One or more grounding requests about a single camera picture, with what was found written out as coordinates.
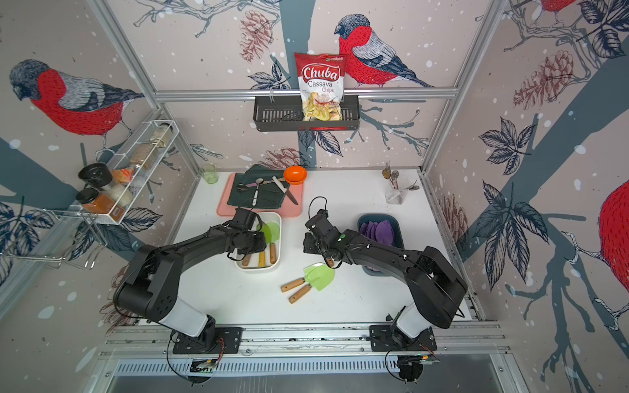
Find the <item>purple shovel pink handle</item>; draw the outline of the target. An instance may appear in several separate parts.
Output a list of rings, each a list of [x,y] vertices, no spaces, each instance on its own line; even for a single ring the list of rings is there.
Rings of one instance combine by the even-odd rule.
[[[377,223],[373,236],[375,241],[385,246],[392,246],[395,242],[395,232],[389,220]]]
[[[375,240],[376,239],[376,229],[378,224],[373,221],[363,222],[360,225],[360,233],[368,239]]]

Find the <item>orange plastic bowl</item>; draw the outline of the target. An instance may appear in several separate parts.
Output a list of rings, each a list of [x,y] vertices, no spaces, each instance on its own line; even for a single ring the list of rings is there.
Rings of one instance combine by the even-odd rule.
[[[283,172],[283,178],[291,185],[303,184],[307,178],[307,170],[299,165],[290,166]]]

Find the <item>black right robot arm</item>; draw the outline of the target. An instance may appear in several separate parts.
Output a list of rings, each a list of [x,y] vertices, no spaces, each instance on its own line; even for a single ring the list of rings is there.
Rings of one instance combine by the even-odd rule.
[[[303,251],[338,265],[362,265],[406,284],[417,311],[432,326],[448,329],[468,292],[468,285],[434,247],[422,251],[385,246],[355,230],[340,232],[320,210],[306,221]]]

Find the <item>orange spice jar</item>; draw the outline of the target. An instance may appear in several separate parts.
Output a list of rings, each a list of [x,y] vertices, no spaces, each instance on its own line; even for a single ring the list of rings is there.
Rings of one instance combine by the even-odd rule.
[[[89,213],[109,215],[119,220],[124,209],[116,204],[109,196],[100,193],[95,188],[84,188],[76,194],[76,201]]]

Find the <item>clear glass with cutlery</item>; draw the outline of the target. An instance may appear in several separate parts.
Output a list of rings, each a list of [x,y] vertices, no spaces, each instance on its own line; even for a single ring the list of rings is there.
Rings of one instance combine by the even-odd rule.
[[[401,205],[405,201],[408,193],[420,190],[420,186],[417,182],[400,184],[400,172],[393,170],[389,161],[386,162],[382,170],[382,175],[383,178],[388,181],[385,199],[390,205]]]

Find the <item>black lid spice jar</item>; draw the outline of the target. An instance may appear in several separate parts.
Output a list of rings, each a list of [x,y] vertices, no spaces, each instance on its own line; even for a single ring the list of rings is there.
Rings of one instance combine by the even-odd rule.
[[[78,173],[79,179],[94,188],[106,188],[113,181],[113,176],[103,163],[86,165]]]

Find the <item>white storage tray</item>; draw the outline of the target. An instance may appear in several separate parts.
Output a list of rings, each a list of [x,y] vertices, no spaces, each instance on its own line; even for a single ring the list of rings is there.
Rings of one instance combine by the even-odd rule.
[[[277,268],[281,254],[282,218],[271,211],[259,212],[262,223],[254,221],[252,229],[261,230],[265,234],[265,250],[245,255],[236,262],[236,266],[245,272],[265,273]]]

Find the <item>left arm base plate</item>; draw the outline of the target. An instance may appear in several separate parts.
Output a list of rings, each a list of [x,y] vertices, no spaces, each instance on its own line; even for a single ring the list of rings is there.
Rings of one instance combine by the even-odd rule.
[[[177,333],[173,353],[175,355],[237,354],[244,329],[242,327],[206,328],[199,337]]]

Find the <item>pink cutting board tray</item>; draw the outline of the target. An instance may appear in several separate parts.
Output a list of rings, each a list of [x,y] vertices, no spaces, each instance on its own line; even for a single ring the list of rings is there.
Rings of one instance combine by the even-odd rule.
[[[218,216],[232,217],[235,213],[236,207],[230,206],[227,204],[232,186],[234,185],[235,175],[236,173],[232,173],[231,175],[229,175],[223,194],[221,196],[221,199],[219,200],[219,205],[216,209],[216,214],[218,214]],[[283,200],[282,206],[278,209],[260,208],[260,209],[255,209],[254,211],[256,213],[273,211],[282,217],[298,217],[303,211],[302,200],[303,200],[303,194],[304,194],[304,185],[303,184],[292,185],[288,190],[297,199],[298,201],[297,205],[293,204],[287,197],[285,197]]]

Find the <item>iridescent spoon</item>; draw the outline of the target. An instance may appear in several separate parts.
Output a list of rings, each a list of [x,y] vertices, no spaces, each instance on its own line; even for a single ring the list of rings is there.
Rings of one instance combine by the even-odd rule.
[[[275,184],[275,182],[273,180],[266,180],[266,181],[263,181],[262,183],[249,183],[249,184],[239,183],[236,186],[236,188],[240,192],[245,192],[245,191],[250,191],[255,188],[263,188],[271,184]]]

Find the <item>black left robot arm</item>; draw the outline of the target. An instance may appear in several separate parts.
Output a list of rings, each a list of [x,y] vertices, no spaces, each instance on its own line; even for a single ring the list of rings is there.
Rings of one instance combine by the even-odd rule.
[[[236,261],[240,256],[263,252],[266,240],[262,224],[257,213],[238,208],[232,219],[196,237],[162,247],[141,247],[113,296],[113,305],[118,311],[126,310],[186,337],[207,340],[215,323],[181,299],[181,276],[217,255]]]

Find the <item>dark green cloth napkin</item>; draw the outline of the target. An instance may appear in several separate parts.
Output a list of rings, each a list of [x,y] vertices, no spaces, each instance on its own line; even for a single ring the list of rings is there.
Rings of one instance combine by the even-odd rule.
[[[273,178],[277,178],[288,190],[290,185],[283,179],[282,175],[283,170],[272,170],[259,164],[253,165],[244,173],[236,173],[228,194],[227,205],[267,210],[280,208],[285,195],[273,181]]]

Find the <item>white handled knife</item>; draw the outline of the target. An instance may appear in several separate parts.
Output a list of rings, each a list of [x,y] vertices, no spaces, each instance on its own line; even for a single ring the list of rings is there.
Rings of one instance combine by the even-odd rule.
[[[279,180],[277,177],[273,176],[272,177],[273,182],[275,183],[275,185],[279,188],[279,190],[286,196],[288,197],[288,199],[294,204],[294,205],[298,205],[298,201],[295,198],[295,196],[293,196],[293,194],[290,192],[290,190],[288,188],[286,188],[283,185],[283,182],[281,180]]]

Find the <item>green shovel yellow handle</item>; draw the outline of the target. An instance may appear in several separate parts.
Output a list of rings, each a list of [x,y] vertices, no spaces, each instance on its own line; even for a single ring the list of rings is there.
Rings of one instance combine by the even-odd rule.
[[[270,240],[270,229],[266,223],[262,223],[258,225],[258,230],[264,234],[265,237],[265,245],[269,244]],[[259,254],[258,259],[258,268],[265,269],[266,268],[266,248],[264,247],[262,252]]]

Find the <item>small green glass cup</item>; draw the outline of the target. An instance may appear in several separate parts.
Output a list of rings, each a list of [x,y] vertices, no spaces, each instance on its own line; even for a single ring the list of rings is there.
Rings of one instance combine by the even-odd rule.
[[[206,164],[201,167],[200,175],[204,181],[208,184],[215,184],[218,182],[219,175],[216,167],[213,164]]]

